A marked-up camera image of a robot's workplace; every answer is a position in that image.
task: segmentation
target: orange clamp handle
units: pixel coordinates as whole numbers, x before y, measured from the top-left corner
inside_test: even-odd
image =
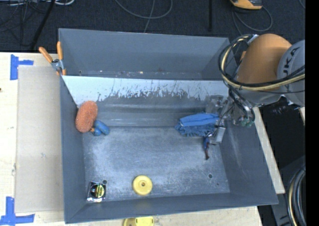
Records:
[[[41,54],[45,57],[45,59],[49,62],[52,63],[53,59],[52,57],[49,55],[49,53],[46,51],[46,49],[44,47],[39,47],[39,51],[41,52]]]
[[[58,41],[57,44],[56,44],[56,50],[58,52],[59,60],[62,60],[63,59],[63,53],[62,53],[62,47],[61,47],[61,42],[60,41]]]

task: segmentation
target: wooden table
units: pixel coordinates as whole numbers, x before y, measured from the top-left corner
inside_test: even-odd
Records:
[[[17,151],[17,120],[18,120],[18,80],[10,80],[10,56],[14,54],[20,60],[30,59],[34,66],[47,67],[56,78],[54,70],[40,53],[9,53],[0,52],[0,216],[5,214],[5,198],[15,197],[16,184],[16,151]],[[256,127],[261,140],[261,146],[270,170],[277,194],[285,192],[275,157],[273,155],[268,136],[258,108],[255,108]],[[31,213],[17,213],[17,216],[35,213],[33,225],[57,226],[65,225],[63,211],[32,211]],[[261,226],[257,207],[233,208],[205,212],[184,213],[167,216],[154,216],[156,226]],[[80,223],[76,225],[104,225],[121,226],[124,220],[105,222]]]

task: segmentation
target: black pole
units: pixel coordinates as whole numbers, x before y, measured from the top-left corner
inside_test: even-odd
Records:
[[[208,31],[211,32],[213,30],[212,24],[212,0],[208,2]]]
[[[44,18],[43,18],[43,20],[42,20],[40,26],[38,27],[37,31],[35,32],[35,35],[34,35],[34,37],[33,37],[33,40],[32,40],[32,43],[31,43],[31,47],[30,47],[30,50],[31,50],[31,51],[35,49],[34,47],[35,47],[35,45],[36,45],[36,43],[37,43],[37,41],[38,41],[38,39],[39,39],[39,37],[40,37],[40,34],[41,34],[41,32],[42,32],[42,29],[44,28],[44,25],[45,25],[47,19],[49,18],[49,15],[50,15],[50,13],[51,13],[51,11],[52,11],[52,9],[53,9],[53,6],[54,6],[54,4],[55,4],[55,1],[56,1],[56,0],[51,0],[51,3],[50,3],[50,5],[49,5],[49,8],[47,9],[47,11],[46,11],[46,13],[45,13],[45,15],[44,15]]]

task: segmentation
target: blue object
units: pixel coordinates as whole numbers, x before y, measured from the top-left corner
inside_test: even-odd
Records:
[[[34,214],[29,216],[15,216],[14,198],[6,197],[5,216],[1,216],[0,225],[15,226],[15,224],[29,224],[34,221]]]
[[[110,133],[110,128],[100,120],[94,121],[93,126],[95,129],[99,129],[104,135],[108,135]]]
[[[197,113],[179,119],[175,129],[188,137],[203,136],[213,132],[215,123],[219,120],[217,113]]]
[[[93,131],[94,136],[100,136],[101,134],[102,134],[101,130],[99,130],[98,128],[94,128],[94,131]]]
[[[32,60],[21,60],[19,57],[11,54],[11,66],[10,66],[10,80],[18,79],[18,66],[19,65],[33,65]]]

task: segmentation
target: dark floor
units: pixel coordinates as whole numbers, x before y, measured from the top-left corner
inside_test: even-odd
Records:
[[[118,0],[126,10],[115,0],[75,0],[71,5],[55,5],[41,32],[38,28],[44,23],[50,3],[13,6],[0,2],[0,51],[36,51],[44,46],[49,53],[55,53],[60,27],[218,36],[229,40],[241,33],[274,33],[292,44],[305,39],[306,0],[262,1],[262,10],[233,15],[229,0],[211,0],[209,19],[209,0],[155,0],[152,19],[148,21],[153,0]],[[208,30],[210,20],[212,31]],[[298,110],[290,108],[276,114],[277,109],[276,105],[266,106],[261,112],[281,169],[305,154],[305,127]],[[259,207],[259,211],[264,226],[276,225],[270,207]]]

